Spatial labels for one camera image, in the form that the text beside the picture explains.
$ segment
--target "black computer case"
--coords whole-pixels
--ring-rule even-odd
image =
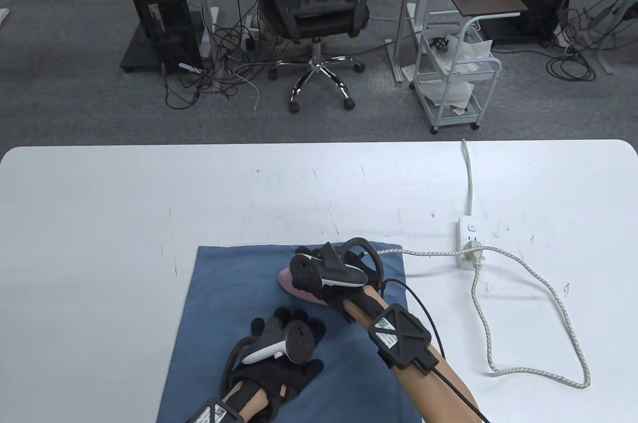
[[[189,12],[186,0],[138,0],[138,3],[142,27],[167,72],[173,72],[178,63],[201,68],[201,14]]]

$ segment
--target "braided cable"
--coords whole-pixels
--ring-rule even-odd
[[[472,282],[472,302],[474,302],[474,307],[476,307],[478,316],[483,323],[483,328],[485,328],[485,338],[487,339],[487,364],[492,369],[495,375],[501,377],[502,375],[511,375],[512,373],[529,373],[532,375],[538,375],[540,377],[549,378],[556,382],[562,383],[563,385],[567,385],[568,387],[576,388],[579,390],[585,389],[592,383],[592,375],[590,373],[590,368],[585,359],[585,355],[581,350],[581,345],[578,342],[578,338],[576,337],[576,332],[574,331],[574,327],[572,326],[572,321],[569,318],[567,313],[567,309],[565,305],[558,297],[558,294],[554,290],[549,282],[547,282],[543,277],[538,275],[535,271],[533,271],[522,259],[515,256],[514,254],[510,254],[505,250],[499,249],[498,247],[492,246],[478,246],[465,250],[457,250],[455,252],[415,252],[413,250],[404,250],[404,249],[388,249],[388,250],[380,250],[379,255],[382,254],[408,254],[415,255],[417,257],[454,257],[456,255],[462,254],[474,254],[475,252],[482,252],[485,250],[490,250],[492,252],[497,252],[497,254],[504,255],[509,257],[513,261],[517,261],[520,265],[523,266],[528,273],[534,277],[536,280],[541,282],[551,293],[556,305],[558,306],[561,315],[563,316],[563,323],[565,323],[565,329],[567,330],[567,334],[569,336],[570,341],[572,342],[572,346],[574,346],[574,351],[576,352],[576,356],[578,357],[579,362],[581,362],[581,367],[583,368],[584,379],[582,383],[574,382],[573,380],[569,380],[568,378],[562,377],[561,375],[556,375],[555,373],[551,373],[549,371],[538,370],[535,368],[527,368],[527,367],[514,367],[514,368],[497,368],[492,361],[492,334],[489,329],[489,325],[487,324],[487,319],[485,318],[485,314],[483,314],[483,309],[479,304],[479,300],[476,296],[476,288],[479,282],[479,272],[480,272],[480,260],[474,258],[474,267],[476,272],[474,273],[474,281]]]

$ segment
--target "chair base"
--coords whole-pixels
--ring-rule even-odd
[[[268,71],[268,79],[271,79],[271,81],[277,79],[278,68],[280,68],[281,66],[306,67],[306,72],[303,75],[301,75],[299,79],[297,79],[297,82],[295,83],[294,87],[292,88],[292,91],[290,92],[290,99],[288,104],[289,106],[288,109],[290,113],[296,114],[299,112],[299,104],[296,101],[297,96],[301,92],[301,89],[303,88],[304,84],[315,73],[323,74],[324,76],[330,78],[332,83],[335,86],[337,86],[337,88],[343,95],[343,108],[346,109],[347,111],[351,111],[355,107],[355,102],[350,96],[348,87],[339,78],[339,76],[337,76],[328,68],[328,65],[341,63],[344,61],[349,61],[350,63],[353,63],[356,72],[362,73],[365,70],[365,64],[361,63],[360,61],[357,61],[357,59],[353,58],[352,56],[335,56],[332,58],[323,59],[321,56],[321,40],[315,39],[313,40],[313,54],[310,60],[304,61],[304,60],[296,60],[296,59],[291,59],[291,60],[280,59],[279,61],[274,63],[273,67],[271,67],[270,70]]]

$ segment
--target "blue cloth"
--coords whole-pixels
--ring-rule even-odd
[[[396,248],[374,244],[377,250]],[[397,380],[357,323],[323,305],[299,300],[277,283],[294,246],[200,247],[184,304],[157,423],[184,423],[205,400],[219,395],[226,359],[250,334],[253,318],[277,307],[304,309],[326,325],[313,358],[325,369],[301,395],[284,405],[277,423],[419,423]],[[405,281],[400,254],[383,256],[385,276]],[[405,291],[390,284],[387,302],[406,304]]]

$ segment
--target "caster wheel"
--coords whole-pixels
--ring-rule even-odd
[[[355,102],[354,99],[352,98],[347,98],[343,100],[343,108],[346,111],[352,111],[353,109],[355,109]]]

